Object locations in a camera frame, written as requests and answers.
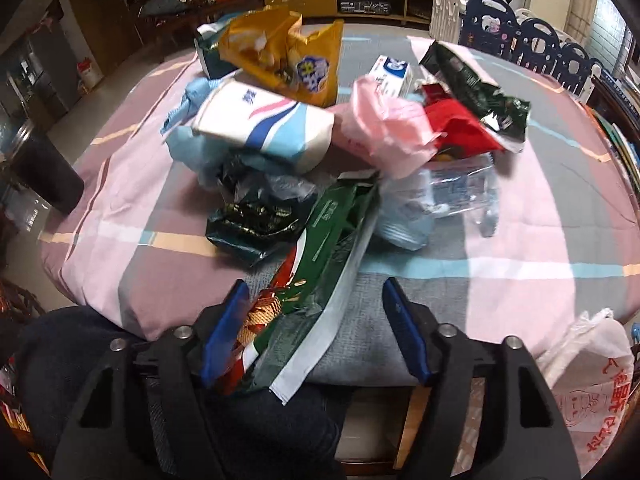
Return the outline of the green red snack wrapper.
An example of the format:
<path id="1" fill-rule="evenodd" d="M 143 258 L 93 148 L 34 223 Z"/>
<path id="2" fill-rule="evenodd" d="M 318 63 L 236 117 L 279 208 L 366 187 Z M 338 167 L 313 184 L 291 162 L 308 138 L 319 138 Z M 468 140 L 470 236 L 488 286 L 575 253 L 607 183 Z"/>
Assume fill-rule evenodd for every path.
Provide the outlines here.
<path id="1" fill-rule="evenodd" d="M 288 403 L 326 354 L 378 218 L 379 184 L 375 170 L 344 172 L 323 192 L 248 310 L 231 362 L 216 381 L 222 393 L 268 389 Z"/>

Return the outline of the clear crushed plastic bottle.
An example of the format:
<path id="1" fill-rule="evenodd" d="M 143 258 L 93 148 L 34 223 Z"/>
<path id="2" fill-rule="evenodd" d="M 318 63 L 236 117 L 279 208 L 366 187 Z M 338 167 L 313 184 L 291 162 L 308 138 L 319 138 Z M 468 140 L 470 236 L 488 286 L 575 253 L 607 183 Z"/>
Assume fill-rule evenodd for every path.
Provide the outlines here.
<path id="1" fill-rule="evenodd" d="M 375 234 L 410 252 L 425 247 L 438 222 L 465 217 L 492 237 L 499 221 L 498 174 L 491 154 L 429 162 L 402 179 L 380 184 Z"/>

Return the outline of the pink plastic bag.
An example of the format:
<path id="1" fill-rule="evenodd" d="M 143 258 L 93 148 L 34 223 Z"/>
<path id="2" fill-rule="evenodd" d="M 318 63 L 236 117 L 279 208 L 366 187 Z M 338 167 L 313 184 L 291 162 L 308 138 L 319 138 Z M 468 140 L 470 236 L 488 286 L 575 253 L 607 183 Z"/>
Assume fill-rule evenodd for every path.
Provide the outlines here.
<path id="1" fill-rule="evenodd" d="M 381 93 L 369 75 L 354 82 L 346 103 L 329 111 L 335 117 L 333 144 L 378 168 L 385 177 L 408 177 L 437 153 L 439 133 L 424 107 Z"/>

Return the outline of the white blue paper cup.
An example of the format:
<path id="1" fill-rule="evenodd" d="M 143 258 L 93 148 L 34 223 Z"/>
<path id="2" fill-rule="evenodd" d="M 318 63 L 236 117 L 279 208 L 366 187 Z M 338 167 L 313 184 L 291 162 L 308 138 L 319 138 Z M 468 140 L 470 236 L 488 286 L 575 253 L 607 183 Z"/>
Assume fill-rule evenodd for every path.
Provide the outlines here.
<path id="1" fill-rule="evenodd" d="M 226 79 L 201 105 L 192 128 L 232 148 L 281 159 L 306 174 L 328 151 L 334 119 L 323 108 Z"/>

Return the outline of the yellow snack bag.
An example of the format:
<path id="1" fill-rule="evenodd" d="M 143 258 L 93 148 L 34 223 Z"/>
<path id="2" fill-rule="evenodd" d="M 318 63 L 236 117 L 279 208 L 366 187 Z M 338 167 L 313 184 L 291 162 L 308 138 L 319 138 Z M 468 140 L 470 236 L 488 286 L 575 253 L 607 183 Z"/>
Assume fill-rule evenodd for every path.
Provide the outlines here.
<path id="1" fill-rule="evenodd" d="M 266 6 L 234 18 L 218 42 L 220 57 L 281 96 L 318 107 L 337 98 L 344 22 L 305 35 L 303 15 Z"/>

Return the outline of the white printed trash bag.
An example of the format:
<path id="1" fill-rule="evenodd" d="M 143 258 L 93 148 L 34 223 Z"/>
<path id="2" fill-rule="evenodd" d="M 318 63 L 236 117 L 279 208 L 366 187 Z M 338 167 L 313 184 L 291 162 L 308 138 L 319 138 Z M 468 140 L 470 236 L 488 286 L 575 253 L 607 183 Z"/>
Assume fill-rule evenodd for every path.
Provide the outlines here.
<path id="1" fill-rule="evenodd" d="M 634 358 L 613 311 L 575 314 L 524 309 L 517 316 L 473 313 L 466 333 L 499 342 L 516 335 L 534 356 L 570 432 L 582 474 L 596 466 L 622 426 Z"/>

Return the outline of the pink grey plaid tablecloth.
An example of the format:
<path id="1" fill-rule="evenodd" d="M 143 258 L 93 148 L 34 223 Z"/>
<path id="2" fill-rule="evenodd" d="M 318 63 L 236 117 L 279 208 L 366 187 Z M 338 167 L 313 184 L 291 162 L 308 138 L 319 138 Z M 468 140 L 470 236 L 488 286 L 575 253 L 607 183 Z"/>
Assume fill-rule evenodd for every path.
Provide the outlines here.
<path id="1" fill-rule="evenodd" d="M 410 384 L 382 308 L 391 276 L 469 336 L 513 334 L 533 354 L 582 312 L 610 309 L 626 321 L 638 311 L 639 208 L 592 116 L 548 77 L 476 59 L 504 92 L 532 104 L 522 151 L 495 158 L 494 235 L 458 217 L 437 222 L 420 252 L 372 240 L 313 382 Z M 138 82 L 76 162 L 85 183 L 77 207 L 50 214 L 39 237 L 43 269 L 62 294 L 150 339 L 193 322 L 237 280 L 258 292 L 278 267 L 270 260 L 247 270 L 206 240 L 220 198 L 169 155 L 160 129 L 201 72 L 188 53 Z"/>

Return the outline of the dark green crumpled bag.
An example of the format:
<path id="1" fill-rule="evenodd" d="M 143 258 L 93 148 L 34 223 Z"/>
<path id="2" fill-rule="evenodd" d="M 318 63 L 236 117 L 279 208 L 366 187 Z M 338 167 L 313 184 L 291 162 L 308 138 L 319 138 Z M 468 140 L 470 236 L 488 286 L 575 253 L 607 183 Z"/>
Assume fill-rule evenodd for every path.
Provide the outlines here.
<path id="1" fill-rule="evenodd" d="M 296 242 L 319 198 L 313 183 L 263 157 L 233 156 L 218 184 L 224 204 L 208 217 L 205 236 L 246 266 Z"/>

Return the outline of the dark green foil wrapper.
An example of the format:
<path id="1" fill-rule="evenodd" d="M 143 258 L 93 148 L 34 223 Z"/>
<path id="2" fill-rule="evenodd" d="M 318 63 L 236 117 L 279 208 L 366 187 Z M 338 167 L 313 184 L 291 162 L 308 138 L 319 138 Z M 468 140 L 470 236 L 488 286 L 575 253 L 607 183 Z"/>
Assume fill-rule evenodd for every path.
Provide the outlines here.
<path id="1" fill-rule="evenodd" d="M 500 150 L 523 151 L 531 102 L 505 94 L 467 48 L 434 40 L 420 64 L 476 117 Z"/>

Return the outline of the white blue toothpaste box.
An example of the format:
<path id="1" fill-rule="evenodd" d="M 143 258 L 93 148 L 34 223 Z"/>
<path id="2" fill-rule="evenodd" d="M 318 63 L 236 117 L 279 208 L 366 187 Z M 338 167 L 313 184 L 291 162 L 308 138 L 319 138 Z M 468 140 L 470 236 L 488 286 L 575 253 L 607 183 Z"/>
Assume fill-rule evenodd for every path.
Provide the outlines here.
<path id="1" fill-rule="evenodd" d="M 402 98 L 406 96 L 412 84 L 412 69 L 408 62 L 380 55 L 368 71 L 374 79 L 376 91 L 382 96 Z"/>

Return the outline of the dark green tissue pack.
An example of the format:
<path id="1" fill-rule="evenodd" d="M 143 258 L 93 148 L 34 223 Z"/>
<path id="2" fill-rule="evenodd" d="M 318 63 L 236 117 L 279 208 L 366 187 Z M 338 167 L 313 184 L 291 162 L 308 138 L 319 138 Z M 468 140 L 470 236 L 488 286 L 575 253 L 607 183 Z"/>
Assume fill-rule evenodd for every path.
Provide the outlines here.
<path id="1" fill-rule="evenodd" d="M 219 40 L 239 13 L 223 15 L 213 23 L 201 24 L 195 31 L 194 46 L 202 69 L 208 79 L 220 79 L 238 68 L 223 60 L 219 53 Z"/>

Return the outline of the blue white baby fence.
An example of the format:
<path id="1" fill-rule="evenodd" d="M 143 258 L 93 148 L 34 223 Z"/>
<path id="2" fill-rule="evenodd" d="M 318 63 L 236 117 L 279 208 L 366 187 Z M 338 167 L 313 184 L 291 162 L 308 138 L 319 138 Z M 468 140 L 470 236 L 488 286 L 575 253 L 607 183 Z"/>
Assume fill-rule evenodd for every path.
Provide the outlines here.
<path id="1" fill-rule="evenodd" d="M 548 75 L 582 102 L 603 75 L 581 44 L 508 0 L 434 0 L 431 35 Z"/>

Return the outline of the wooden TV cabinet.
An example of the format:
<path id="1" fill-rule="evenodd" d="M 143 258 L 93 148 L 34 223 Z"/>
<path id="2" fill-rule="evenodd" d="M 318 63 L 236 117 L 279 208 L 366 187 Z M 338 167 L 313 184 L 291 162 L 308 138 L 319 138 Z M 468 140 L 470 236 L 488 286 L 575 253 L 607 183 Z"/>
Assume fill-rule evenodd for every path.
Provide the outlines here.
<path id="1" fill-rule="evenodd" d="M 385 20 L 401 25 L 430 26 L 434 0 L 262 0 L 266 6 L 283 6 L 305 20 Z"/>

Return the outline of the dark wooden chair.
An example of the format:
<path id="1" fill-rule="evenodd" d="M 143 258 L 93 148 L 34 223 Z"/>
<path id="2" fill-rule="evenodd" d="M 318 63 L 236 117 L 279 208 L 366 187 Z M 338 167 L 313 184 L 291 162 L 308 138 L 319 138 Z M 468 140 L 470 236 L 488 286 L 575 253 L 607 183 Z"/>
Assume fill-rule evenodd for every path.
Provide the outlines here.
<path id="1" fill-rule="evenodd" d="M 180 28 L 198 24 L 198 14 L 209 0 L 145 0 L 137 10 L 137 23 L 155 40 L 167 39 Z"/>

